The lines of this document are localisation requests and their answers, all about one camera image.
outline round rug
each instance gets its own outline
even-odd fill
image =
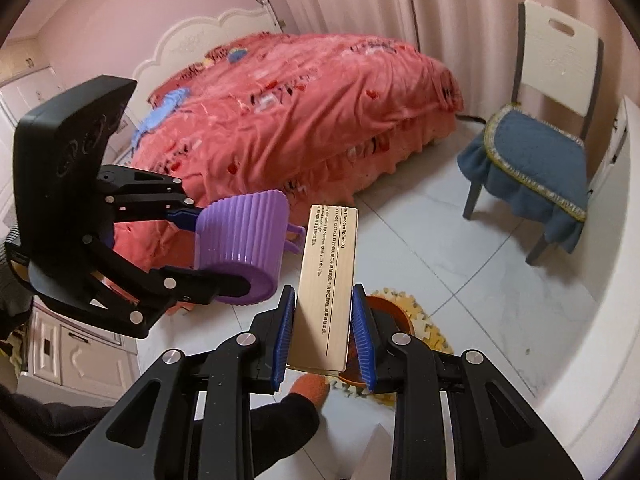
[[[377,296],[391,301],[401,308],[411,319],[414,326],[415,336],[422,339],[429,348],[445,354],[453,354],[453,349],[447,343],[447,339],[442,335],[440,329],[433,323],[431,318],[425,314],[422,307],[415,301],[413,296],[405,292],[398,292],[393,288],[385,287],[376,290],[371,296]],[[372,394],[366,388],[357,388],[350,384],[343,383],[339,378],[330,377],[329,384],[332,388],[341,390],[348,397],[371,397],[376,402],[393,408],[396,405],[396,394]]]

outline white chair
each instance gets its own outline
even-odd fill
[[[511,103],[458,155],[458,165],[471,181],[465,219],[471,218],[484,186],[507,201],[514,214],[545,225],[527,256],[531,264],[549,243],[571,252],[580,237],[588,192],[584,139],[600,86],[604,45],[593,28],[531,0],[519,5],[518,18]],[[521,84],[583,117],[580,138],[524,113],[518,104]]]

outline bed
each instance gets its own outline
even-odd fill
[[[200,207],[280,189],[290,222],[306,226],[312,204],[353,203],[455,129],[463,101],[442,63],[396,40],[283,34],[258,2],[178,23],[136,68],[127,113],[137,124],[169,92],[188,97],[140,138],[132,167],[181,178]],[[115,250],[145,270],[192,266],[193,248],[169,222],[116,225]]]

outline blue seat cushion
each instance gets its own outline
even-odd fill
[[[586,219],[587,167],[577,137],[501,108],[458,155],[460,171],[511,205],[512,212],[545,224],[545,239],[572,252]]]

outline wooden lip liner box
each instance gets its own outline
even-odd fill
[[[347,363],[358,210],[315,205],[305,253],[287,365],[337,376]]]

